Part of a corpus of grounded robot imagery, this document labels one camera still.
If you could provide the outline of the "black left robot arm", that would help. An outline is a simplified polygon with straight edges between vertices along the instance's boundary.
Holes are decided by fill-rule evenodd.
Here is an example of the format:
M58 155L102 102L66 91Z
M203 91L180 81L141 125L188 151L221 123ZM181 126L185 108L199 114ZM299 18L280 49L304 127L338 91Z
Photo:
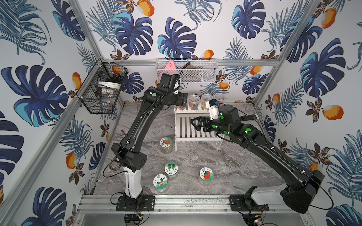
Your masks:
M187 103L188 94L178 91L180 77L179 74L163 73L159 84L144 92L140 110L126 136L120 143L114 143L111 147L126 172L124 193L131 199L137 199L142 195L141 169L148 157L141 152L141 148L150 126L164 106L185 106Z

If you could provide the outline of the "strawberry lid seed jar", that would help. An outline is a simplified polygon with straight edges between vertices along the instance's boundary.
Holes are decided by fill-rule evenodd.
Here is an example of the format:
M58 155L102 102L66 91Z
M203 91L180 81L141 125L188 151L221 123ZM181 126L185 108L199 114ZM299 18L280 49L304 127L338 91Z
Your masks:
M198 182L203 185L209 185L214 179L214 173L209 167L202 167L199 171Z

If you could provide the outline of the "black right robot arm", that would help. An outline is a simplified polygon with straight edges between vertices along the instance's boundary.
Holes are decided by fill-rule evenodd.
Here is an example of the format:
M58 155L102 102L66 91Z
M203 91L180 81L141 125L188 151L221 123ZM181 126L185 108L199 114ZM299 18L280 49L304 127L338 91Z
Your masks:
M279 194L284 203L298 213L306 213L318 193L324 175L296 163L278 147L271 144L254 125L246 123L249 115L240 116L232 105L212 106L210 116L199 116L190 123L197 131L215 132L219 138L240 145L258 156L286 181Z

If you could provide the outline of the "tomato lid seed jar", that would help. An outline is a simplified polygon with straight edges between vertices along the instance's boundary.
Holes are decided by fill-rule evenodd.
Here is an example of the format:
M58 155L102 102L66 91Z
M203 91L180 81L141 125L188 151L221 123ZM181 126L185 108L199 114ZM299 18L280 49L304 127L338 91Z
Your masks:
M173 150L173 141L170 137L163 137L160 142L161 152L164 154L171 153Z

